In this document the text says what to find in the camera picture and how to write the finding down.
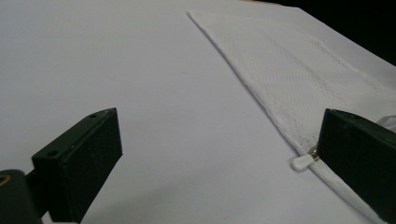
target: zipper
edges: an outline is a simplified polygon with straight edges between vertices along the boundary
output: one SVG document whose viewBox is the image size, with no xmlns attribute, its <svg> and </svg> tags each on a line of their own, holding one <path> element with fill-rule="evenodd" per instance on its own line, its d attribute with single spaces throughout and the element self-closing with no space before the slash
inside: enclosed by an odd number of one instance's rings
<svg viewBox="0 0 396 224">
<path fill-rule="evenodd" d="M 305 170 L 309 165 L 314 163 L 315 161 L 320 160 L 319 154 L 317 152 L 317 145 L 311 147 L 306 155 L 294 158 L 290 165 L 291 167 L 298 172 Z"/>
</svg>

